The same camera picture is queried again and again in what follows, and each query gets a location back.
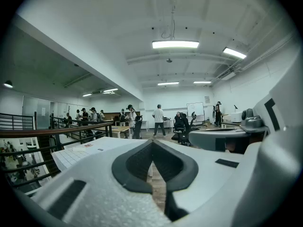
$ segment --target whiteboard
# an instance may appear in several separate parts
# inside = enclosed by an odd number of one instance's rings
[[[187,104],[187,116],[191,116],[193,112],[195,112],[197,116],[204,115],[203,103]]]

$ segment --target jeans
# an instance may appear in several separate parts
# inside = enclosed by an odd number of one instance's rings
[[[157,131],[158,131],[158,127],[161,127],[161,129],[162,129],[162,133],[163,133],[163,135],[166,135],[165,134],[165,130],[164,130],[164,123],[162,122],[162,123],[155,123],[155,132],[154,132],[154,134],[153,135],[156,135],[157,134]]]

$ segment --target black rubber pad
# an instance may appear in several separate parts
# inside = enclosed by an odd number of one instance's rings
[[[73,181],[73,183],[64,191],[60,198],[52,204],[48,212],[54,217],[62,219],[85,185],[86,182],[84,181]]]
[[[234,168],[237,168],[237,166],[239,164],[238,162],[228,161],[228,160],[223,160],[223,159],[217,159],[215,161],[215,163],[219,163],[219,164],[222,164],[222,165],[225,165],[225,166],[234,167]]]

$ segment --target hanging light fixture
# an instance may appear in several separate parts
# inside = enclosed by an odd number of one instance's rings
[[[13,88],[13,84],[10,80],[7,80],[5,83],[4,83],[4,86],[8,87],[8,88]]]

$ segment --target staircase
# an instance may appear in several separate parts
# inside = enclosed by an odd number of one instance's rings
[[[50,147],[49,136],[39,136],[37,137],[37,139],[38,139],[39,148]],[[44,161],[52,160],[52,162],[46,163],[45,165],[49,173],[56,172],[55,174],[53,174],[53,177],[56,176],[58,173],[60,173],[60,170],[58,169],[56,163],[53,160],[50,150],[41,151],[41,155]]]

